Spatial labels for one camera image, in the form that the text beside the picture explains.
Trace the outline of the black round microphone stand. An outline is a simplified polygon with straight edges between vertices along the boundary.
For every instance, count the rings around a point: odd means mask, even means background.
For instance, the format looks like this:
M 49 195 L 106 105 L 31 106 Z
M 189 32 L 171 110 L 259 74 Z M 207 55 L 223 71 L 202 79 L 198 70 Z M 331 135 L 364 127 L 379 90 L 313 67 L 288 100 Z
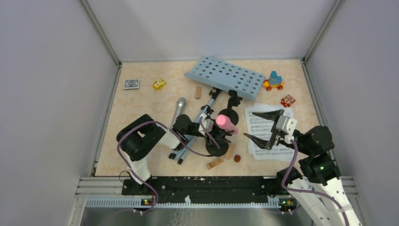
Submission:
M 237 91 L 235 90 L 229 90 L 228 95 L 230 98 L 228 99 L 227 108 L 221 110 L 218 115 L 227 116 L 233 125 L 237 125 L 239 122 L 239 115 L 235 110 L 233 110 L 233 107 L 238 107 L 243 98 L 239 97 Z

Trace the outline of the grey microphone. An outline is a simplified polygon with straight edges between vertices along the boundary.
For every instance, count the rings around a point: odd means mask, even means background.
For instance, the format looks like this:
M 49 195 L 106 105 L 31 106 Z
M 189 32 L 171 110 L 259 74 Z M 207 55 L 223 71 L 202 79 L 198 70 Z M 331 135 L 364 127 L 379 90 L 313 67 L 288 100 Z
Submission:
M 176 119 L 179 115 L 181 115 L 186 107 L 187 104 L 187 100 L 184 97 L 180 97 L 177 102 L 176 102 L 176 110 L 172 119 L 172 123 L 171 123 L 171 127 L 173 127 L 173 125 L 176 122 Z

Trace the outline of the light blue music stand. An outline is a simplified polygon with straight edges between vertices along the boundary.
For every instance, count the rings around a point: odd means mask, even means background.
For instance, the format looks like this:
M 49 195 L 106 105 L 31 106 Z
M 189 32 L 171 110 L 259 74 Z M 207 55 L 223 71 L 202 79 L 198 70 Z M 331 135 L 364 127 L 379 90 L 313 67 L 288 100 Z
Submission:
M 255 100 L 265 80 L 263 74 L 211 56 L 204 56 L 184 76 L 212 87 L 209 93 L 211 99 L 207 105 L 201 108 L 195 122 L 199 122 L 202 113 L 209 116 L 213 112 L 211 106 L 222 91 L 235 90 L 239 97 Z

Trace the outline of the black stand of pink microphone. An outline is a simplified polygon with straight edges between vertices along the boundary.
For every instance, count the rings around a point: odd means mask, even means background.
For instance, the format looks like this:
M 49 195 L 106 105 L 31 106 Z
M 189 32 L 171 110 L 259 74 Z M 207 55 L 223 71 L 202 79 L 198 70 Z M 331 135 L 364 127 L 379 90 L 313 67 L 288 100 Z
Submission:
M 216 141 L 211 137 L 205 135 L 204 139 L 206 142 L 206 150 L 211 156 L 220 157 L 225 155 L 231 141 L 227 137 L 231 137 L 233 134 L 227 132 L 226 139 L 222 141 Z

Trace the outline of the pink microphone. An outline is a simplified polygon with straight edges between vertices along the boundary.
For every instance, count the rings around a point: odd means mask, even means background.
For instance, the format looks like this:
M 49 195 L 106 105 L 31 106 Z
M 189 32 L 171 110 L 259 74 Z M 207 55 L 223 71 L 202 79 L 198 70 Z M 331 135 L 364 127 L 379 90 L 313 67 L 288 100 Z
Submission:
M 220 129 L 223 129 L 233 135 L 238 134 L 238 128 L 232 123 L 228 116 L 220 114 L 216 117 L 215 122 Z

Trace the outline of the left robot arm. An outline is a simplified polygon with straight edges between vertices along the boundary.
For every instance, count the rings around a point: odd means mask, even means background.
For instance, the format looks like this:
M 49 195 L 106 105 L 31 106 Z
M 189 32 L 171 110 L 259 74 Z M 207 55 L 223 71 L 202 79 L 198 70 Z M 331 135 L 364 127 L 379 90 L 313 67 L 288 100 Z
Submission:
M 172 127 L 155 121 L 144 114 L 122 129 L 116 136 L 117 150 L 133 178 L 133 189 L 139 194 L 150 191 L 151 173 L 147 163 L 147 155 L 156 145 L 163 145 L 175 152 L 184 149 L 192 151 L 190 144 L 194 138 L 205 140 L 207 157 L 224 155 L 231 141 L 227 139 L 232 133 L 220 128 L 215 119 L 208 114 L 201 114 L 192 121 L 186 114 L 177 116 Z

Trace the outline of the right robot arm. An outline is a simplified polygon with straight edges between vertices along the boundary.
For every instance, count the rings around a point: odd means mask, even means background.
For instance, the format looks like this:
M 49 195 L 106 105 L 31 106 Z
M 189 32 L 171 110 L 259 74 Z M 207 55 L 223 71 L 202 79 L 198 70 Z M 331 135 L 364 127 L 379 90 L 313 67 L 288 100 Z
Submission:
M 340 170 L 328 153 L 335 147 L 329 128 L 316 126 L 301 133 L 297 120 L 282 109 L 253 115 L 273 122 L 269 140 L 246 134 L 259 148 L 284 145 L 294 150 L 290 165 L 277 173 L 277 190 L 292 195 L 317 226 L 360 226 Z

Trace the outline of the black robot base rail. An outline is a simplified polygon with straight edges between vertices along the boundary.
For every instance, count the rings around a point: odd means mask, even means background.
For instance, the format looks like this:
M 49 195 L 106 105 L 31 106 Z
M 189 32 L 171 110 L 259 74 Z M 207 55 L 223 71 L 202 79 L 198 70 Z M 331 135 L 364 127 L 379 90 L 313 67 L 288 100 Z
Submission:
M 122 195 L 147 195 L 159 203 L 181 203 L 189 197 L 195 204 L 267 203 L 288 196 L 275 177 L 151 177 L 146 185 L 125 179 Z

